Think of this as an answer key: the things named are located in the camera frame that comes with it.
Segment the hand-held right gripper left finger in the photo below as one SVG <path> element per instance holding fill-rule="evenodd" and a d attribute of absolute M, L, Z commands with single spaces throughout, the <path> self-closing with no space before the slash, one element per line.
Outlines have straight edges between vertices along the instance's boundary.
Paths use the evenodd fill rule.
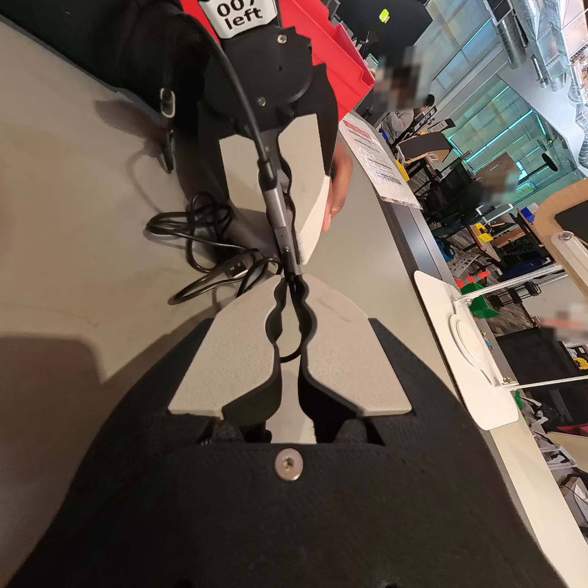
<path fill-rule="evenodd" d="M 270 419 L 282 400 L 282 276 L 236 298 L 212 321 L 168 409 L 219 419 Z"/>

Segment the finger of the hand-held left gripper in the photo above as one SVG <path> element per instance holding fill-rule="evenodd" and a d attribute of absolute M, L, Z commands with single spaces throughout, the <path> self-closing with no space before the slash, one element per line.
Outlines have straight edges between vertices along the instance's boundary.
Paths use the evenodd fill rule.
<path fill-rule="evenodd" d="M 232 204 L 238 209 L 266 213 L 259 186 L 258 153 L 253 140 L 232 135 L 219 141 L 226 184 Z"/>
<path fill-rule="evenodd" d="M 279 134 L 277 146 L 290 169 L 294 233 L 300 264 L 306 265 L 322 232 L 330 185 L 324 168 L 317 115 L 294 119 Z"/>

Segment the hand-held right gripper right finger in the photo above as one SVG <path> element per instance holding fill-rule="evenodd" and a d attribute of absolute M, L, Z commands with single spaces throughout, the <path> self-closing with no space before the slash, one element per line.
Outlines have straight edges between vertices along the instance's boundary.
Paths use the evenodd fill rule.
<path fill-rule="evenodd" d="M 403 415 L 412 406 L 364 311 L 312 275 L 302 309 L 311 325 L 300 371 L 327 397 L 362 417 Z"/>

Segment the grey usb hub with cable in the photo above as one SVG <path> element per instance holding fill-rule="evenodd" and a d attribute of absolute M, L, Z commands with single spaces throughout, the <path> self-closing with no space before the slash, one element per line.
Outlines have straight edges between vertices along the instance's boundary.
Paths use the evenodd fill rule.
<path fill-rule="evenodd" d="M 293 28 L 270 24 L 232 40 L 209 43 L 203 97 L 198 105 L 202 154 L 222 187 L 227 187 L 219 141 L 232 135 L 253 140 L 258 153 L 259 186 L 277 253 L 287 274 L 300 274 L 300 257 L 288 205 L 290 170 L 277 138 L 294 120 L 296 105 L 312 78 L 311 44 Z"/>

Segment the person's left forearm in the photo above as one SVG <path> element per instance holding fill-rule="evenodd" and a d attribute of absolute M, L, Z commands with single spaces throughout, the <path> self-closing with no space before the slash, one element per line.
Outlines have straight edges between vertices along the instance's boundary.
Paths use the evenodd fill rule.
<path fill-rule="evenodd" d="M 170 89 L 175 127 L 197 134 L 212 37 L 180 1 L 1 1 L 1 15 L 156 110 Z"/>

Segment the person's left hand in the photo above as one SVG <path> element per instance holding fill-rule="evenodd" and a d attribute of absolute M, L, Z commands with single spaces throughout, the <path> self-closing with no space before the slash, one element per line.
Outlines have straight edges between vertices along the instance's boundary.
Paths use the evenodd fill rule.
<path fill-rule="evenodd" d="M 322 232 L 326 232 L 330 228 L 333 218 L 343 209 L 348 195 L 352 173 L 352 154 L 342 136 L 338 135 L 334 149 Z"/>

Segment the red plastic bin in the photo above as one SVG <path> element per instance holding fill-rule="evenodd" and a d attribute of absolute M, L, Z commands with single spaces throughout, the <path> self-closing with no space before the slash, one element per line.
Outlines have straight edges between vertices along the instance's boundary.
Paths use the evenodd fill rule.
<path fill-rule="evenodd" d="M 375 80 L 344 27 L 333 25 L 321 1 L 181 1 L 220 43 L 270 24 L 294 28 L 311 41 L 312 62 L 324 64 L 339 121 L 373 89 Z"/>

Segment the laminated paper sheet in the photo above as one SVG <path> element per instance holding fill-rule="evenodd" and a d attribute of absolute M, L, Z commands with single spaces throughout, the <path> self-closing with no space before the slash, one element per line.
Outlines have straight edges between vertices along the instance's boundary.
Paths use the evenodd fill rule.
<path fill-rule="evenodd" d="M 396 159 L 380 142 L 381 136 L 354 112 L 339 122 L 339 132 L 381 201 L 416 210 L 422 207 L 401 174 Z"/>

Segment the green plastic bin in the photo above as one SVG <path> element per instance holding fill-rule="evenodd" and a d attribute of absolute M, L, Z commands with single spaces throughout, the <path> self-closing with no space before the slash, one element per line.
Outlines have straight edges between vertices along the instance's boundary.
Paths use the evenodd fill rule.
<path fill-rule="evenodd" d="M 461 294 L 465 295 L 482 290 L 483 288 L 484 286 L 477 282 L 466 283 L 462 288 L 460 288 L 460 292 Z M 491 305 L 489 305 L 484 296 L 478 296 L 477 298 L 471 300 L 469 310 L 476 319 L 490 319 L 500 316 L 500 312 L 496 311 Z"/>

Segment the black monitor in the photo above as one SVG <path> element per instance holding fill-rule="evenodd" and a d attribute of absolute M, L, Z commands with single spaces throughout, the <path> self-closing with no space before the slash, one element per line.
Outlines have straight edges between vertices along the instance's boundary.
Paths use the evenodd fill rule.
<path fill-rule="evenodd" d="M 508 364 L 519 383 L 535 384 L 580 378 L 587 380 L 552 327 L 534 327 L 497 338 Z"/>

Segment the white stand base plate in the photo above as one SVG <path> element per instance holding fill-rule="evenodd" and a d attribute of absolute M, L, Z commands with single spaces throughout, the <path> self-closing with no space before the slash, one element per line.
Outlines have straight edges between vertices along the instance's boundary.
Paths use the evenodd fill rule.
<path fill-rule="evenodd" d="M 414 281 L 463 402 L 483 430 L 518 421 L 518 406 L 456 287 L 421 271 Z"/>

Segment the silver ventilation duct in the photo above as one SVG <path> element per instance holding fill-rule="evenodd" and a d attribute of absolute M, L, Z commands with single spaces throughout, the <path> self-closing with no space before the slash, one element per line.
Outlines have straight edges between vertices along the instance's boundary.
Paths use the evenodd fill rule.
<path fill-rule="evenodd" d="M 483 4 L 506 51 L 511 70 L 518 70 L 529 62 L 537 83 L 547 88 L 550 78 L 534 31 L 539 23 L 538 10 L 529 11 L 525 1 L 483 1 Z"/>

